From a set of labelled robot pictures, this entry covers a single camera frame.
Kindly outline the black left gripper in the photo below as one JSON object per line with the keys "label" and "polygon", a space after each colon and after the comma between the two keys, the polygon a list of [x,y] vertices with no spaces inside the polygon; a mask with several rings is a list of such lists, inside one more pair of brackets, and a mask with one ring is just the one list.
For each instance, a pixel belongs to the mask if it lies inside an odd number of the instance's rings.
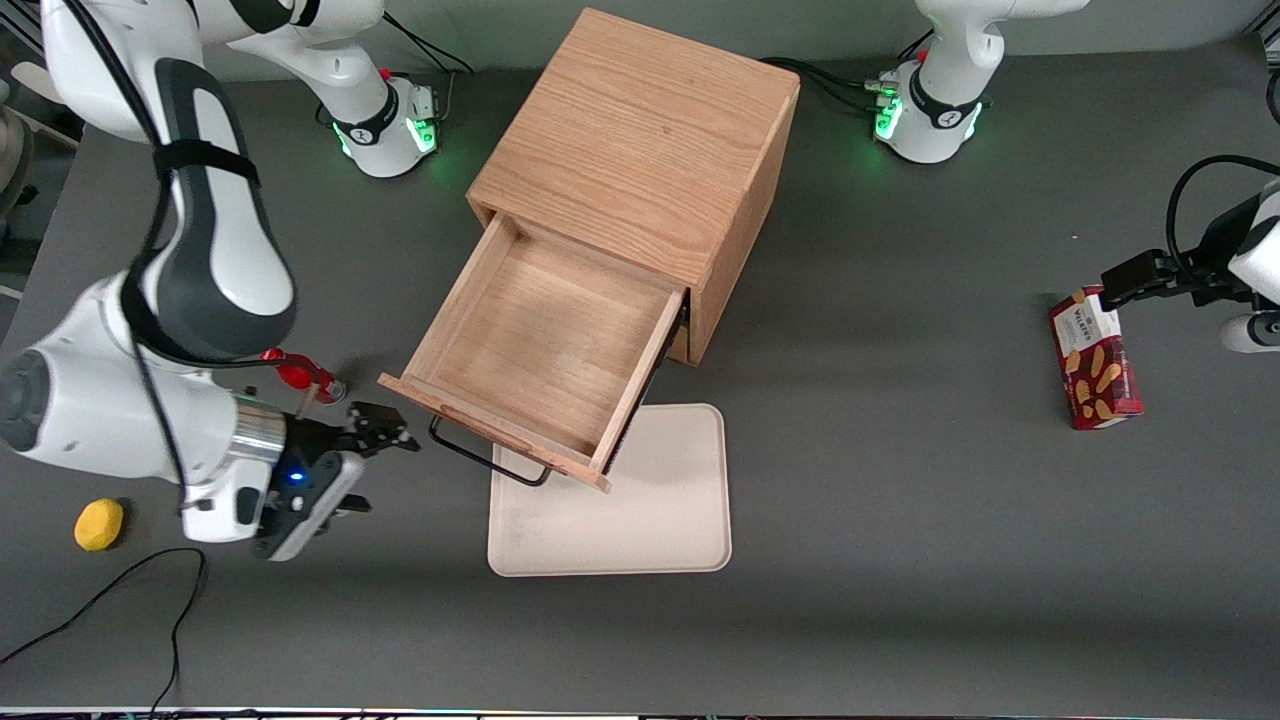
{"label": "black left gripper", "polygon": [[1176,288],[1189,290],[1193,304],[1252,304],[1253,290],[1274,287],[1271,193],[1256,193],[1215,218],[1190,251],[1178,249],[1178,205],[1170,201],[1170,255],[1144,251],[1103,272],[1101,302],[1161,299]]}

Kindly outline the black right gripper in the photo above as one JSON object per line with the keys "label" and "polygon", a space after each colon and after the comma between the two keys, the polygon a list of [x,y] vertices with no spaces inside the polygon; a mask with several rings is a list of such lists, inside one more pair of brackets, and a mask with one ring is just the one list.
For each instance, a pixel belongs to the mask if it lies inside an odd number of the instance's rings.
{"label": "black right gripper", "polygon": [[[407,421],[390,406],[353,401],[347,410],[348,430],[311,419],[300,419],[288,413],[283,418],[284,471],[308,471],[328,452],[380,454],[389,448],[402,448],[408,452],[421,450],[421,445],[410,434]],[[371,511],[372,505],[362,495],[346,495],[335,506],[337,518]]]}

